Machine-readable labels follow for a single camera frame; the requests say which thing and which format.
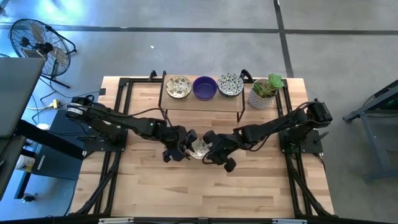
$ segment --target concrete floor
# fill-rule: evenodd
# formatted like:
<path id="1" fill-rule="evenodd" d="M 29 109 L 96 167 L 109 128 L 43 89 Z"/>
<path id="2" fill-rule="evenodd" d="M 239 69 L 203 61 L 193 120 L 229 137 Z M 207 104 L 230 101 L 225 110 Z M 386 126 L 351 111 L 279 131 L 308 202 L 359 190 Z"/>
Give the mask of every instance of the concrete floor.
<path id="1" fill-rule="evenodd" d="M 398 29 L 397 1 L 280 0 L 286 29 Z M 106 27 L 211 27 L 276 29 L 272 0 L 9 0 L 0 24 L 20 18 L 49 24 Z M 219 75 L 248 69 L 254 76 L 274 72 L 286 77 L 278 34 L 215 34 L 166 32 L 61 32 L 78 53 L 59 80 L 73 88 L 55 88 L 67 96 L 96 91 L 105 75 L 160 73 Z M 0 53 L 15 55 L 0 29 Z M 323 140 L 326 175 L 335 213 L 341 217 L 396 222 L 398 179 L 365 184 L 374 157 L 355 121 L 341 117 L 397 79 L 398 36 L 287 35 L 294 76 L 304 78 L 308 97 L 326 102 L 335 120 Z M 50 93 L 39 82 L 36 100 Z M 69 99 L 57 95 L 64 103 Z M 45 100 L 50 103 L 52 97 Z M 30 120 L 34 111 L 26 111 Z M 40 116 L 51 123 L 54 111 Z M 0 220 L 63 215 L 72 197 L 73 181 L 33 176 L 28 192 L 38 201 L 12 199 L 21 174 L 15 172 L 0 202 Z"/>

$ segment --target succulent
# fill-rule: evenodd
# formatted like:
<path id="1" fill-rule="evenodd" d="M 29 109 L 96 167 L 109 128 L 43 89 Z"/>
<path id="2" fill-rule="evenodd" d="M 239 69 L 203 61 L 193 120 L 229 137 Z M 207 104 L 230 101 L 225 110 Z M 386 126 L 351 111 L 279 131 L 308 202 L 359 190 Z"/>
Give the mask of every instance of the succulent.
<path id="1" fill-rule="evenodd" d="M 284 83 L 282 82 L 282 77 L 276 74 L 269 74 L 268 80 L 259 80 L 254 86 L 253 90 L 257 96 L 261 98 L 270 98 L 273 97 L 277 90 L 284 87 Z"/>

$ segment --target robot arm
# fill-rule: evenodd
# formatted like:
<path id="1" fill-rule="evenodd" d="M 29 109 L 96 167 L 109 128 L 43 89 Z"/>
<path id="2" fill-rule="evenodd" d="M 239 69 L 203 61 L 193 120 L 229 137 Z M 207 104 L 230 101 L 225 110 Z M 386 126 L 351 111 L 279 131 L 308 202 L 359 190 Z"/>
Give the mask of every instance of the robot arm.
<path id="1" fill-rule="evenodd" d="M 175 161 L 189 158 L 186 150 L 191 148 L 191 143 L 197 138 L 194 130 L 187 132 L 183 126 L 168 127 L 162 119 L 124 115 L 102 104 L 93 103 L 88 97 L 72 98 L 67 117 L 88 124 L 107 142 L 118 142 L 119 134 L 125 129 L 134 131 L 144 139 L 160 141 L 167 149 L 163 153 L 165 162 L 170 161 L 170 157 Z"/>
<path id="2" fill-rule="evenodd" d="M 233 134 L 215 134 L 208 131 L 203 140 L 212 147 L 208 154 L 203 158 L 205 164 L 225 164 L 227 172 L 231 172 L 236 163 L 232 158 L 228 158 L 237 149 L 248 151 L 259 150 L 274 133 L 288 129 L 287 141 L 289 144 L 298 145 L 306 140 L 307 134 L 314 128 L 323 128 L 330 124 L 332 117 L 325 103 L 318 100 L 307 102 L 300 105 L 296 110 L 283 117 L 274 119 L 264 124 L 250 124 L 233 130 Z M 258 143 L 261 146 L 253 149 Z"/>

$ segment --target wooden tabletop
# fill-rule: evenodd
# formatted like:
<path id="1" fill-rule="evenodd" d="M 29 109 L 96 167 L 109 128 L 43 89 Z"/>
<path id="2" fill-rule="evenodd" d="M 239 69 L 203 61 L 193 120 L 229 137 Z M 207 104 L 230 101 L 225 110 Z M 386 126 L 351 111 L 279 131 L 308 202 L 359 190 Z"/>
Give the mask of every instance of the wooden tabletop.
<path id="1" fill-rule="evenodd" d="M 120 77 L 104 77 L 106 94 L 99 102 L 113 108 Z M 307 101 L 304 81 L 288 78 L 293 108 Z M 245 87 L 249 96 L 251 85 Z M 155 108 L 159 102 L 160 83 L 136 83 L 132 88 L 129 113 Z M 162 118 L 159 111 L 142 114 Z M 278 117 L 276 102 L 265 110 L 252 108 L 246 100 L 241 122 L 235 113 L 207 111 L 169 111 L 173 125 L 194 129 L 199 136 L 209 130 L 232 133 L 233 128 L 247 124 L 262 124 Z M 112 216 L 129 217 L 293 217 L 292 199 L 284 155 L 279 149 L 277 134 L 273 134 L 258 152 L 237 150 L 231 157 L 237 162 L 227 173 L 223 166 L 204 165 L 201 161 L 184 159 L 164 163 L 164 146 L 147 141 L 129 131 L 126 151 L 122 153 L 114 195 Z M 83 161 L 72 212 L 89 199 L 98 185 L 103 152 L 94 152 Z M 307 184 L 324 208 L 333 213 L 325 171 L 319 158 L 303 155 Z M 304 211 L 302 194 L 298 190 L 300 208 Z"/>

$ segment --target potted plant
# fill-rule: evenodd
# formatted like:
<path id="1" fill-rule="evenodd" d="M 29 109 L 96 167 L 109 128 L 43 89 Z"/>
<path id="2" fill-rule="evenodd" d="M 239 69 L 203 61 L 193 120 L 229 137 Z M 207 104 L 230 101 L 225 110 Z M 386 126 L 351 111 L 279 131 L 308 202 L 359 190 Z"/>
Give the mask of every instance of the potted plant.
<path id="1" fill-rule="evenodd" d="M 282 77 L 276 74 L 269 74 L 268 79 L 260 78 L 253 83 L 249 94 L 249 103 L 255 109 L 267 108 L 278 90 L 284 87 Z"/>

